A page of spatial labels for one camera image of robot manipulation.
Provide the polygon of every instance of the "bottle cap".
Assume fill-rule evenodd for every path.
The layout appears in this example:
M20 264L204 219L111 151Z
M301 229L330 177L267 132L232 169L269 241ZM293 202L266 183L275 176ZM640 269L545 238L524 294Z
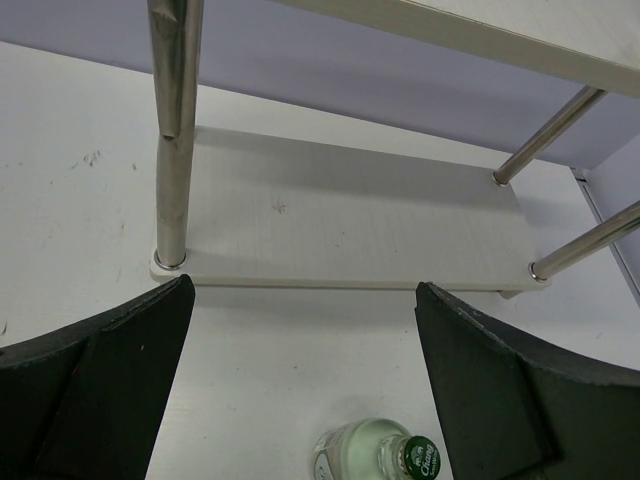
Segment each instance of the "bottle cap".
M415 480L433 480L440 473L440 452L426 437L407 440L403 457L409 476Z

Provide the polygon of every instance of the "shelf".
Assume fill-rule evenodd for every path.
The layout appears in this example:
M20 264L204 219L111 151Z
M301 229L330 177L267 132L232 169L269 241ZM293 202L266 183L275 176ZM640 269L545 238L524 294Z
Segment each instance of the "shelf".
M633 0L272 1L640 97Z
M199 128L188 273L209 285L535 290L536 250L491 170Z

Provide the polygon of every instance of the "glass bottle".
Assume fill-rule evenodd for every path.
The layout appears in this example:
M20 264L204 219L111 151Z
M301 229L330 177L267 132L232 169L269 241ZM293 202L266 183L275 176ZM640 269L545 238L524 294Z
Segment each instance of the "glass bottle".
M314 480L433 480L440 452L391 420L372 418L324 434L313 449Z

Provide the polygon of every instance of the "white table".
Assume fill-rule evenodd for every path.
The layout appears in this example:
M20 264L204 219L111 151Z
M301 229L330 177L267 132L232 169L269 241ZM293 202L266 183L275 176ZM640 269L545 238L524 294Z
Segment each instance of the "white table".
M640 96L634 0L273 0Z
M6 44L0 64L2 347L156 285L148 252L157 123L150 75ZM62 100L71 93L75 102ZM455 150L211 88L198 101L198 123L209 126L416 156ZM506 158L482 152L487 165ZM514 189L542 253L595 225L565 167L534 162ZM460 296L561 346L640 369L640 310L609 250L542 292ZM414 305L411 292L198 288L148 478L305 479L317 436L370 415L444 449ZM446 457L442 478L451 478Z

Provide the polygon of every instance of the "white surface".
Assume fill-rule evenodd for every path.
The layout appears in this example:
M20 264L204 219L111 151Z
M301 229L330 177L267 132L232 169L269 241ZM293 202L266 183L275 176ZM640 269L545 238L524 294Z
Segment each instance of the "white surface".
M543 288L527 271L538 256L513 189L495 184L478 147L445 142L448 163L428 145L415 158L203 127L195 144L187 261L173 272L151 261L158 279Z
M640 200L640 135L587 176L598 211L609 218ZM636 285L640 285L640 231L616 242Z
M157 125L148 75L7 45L0 63L4 346L156 285L147 253ZM348 118L208 88L200 99L201 124L414 156L424 148L422 135ZM531 181L534 169L549 181ZM562 167L536 162L514 189L543 254L595 223ZM543 292L461 296L561 346L640 368L640 311L607 250ZM315 438L368 415L442 448L414 305L401 291L198 288L148 478L305 479Z
M640 5L634 0L272 1L640 95Z
M0 40L146 72L148 30L142 0L0 2ZM507 152L582 86L264 0L206 0L200 81ZM638 134L609 94L541 158L593 168Z

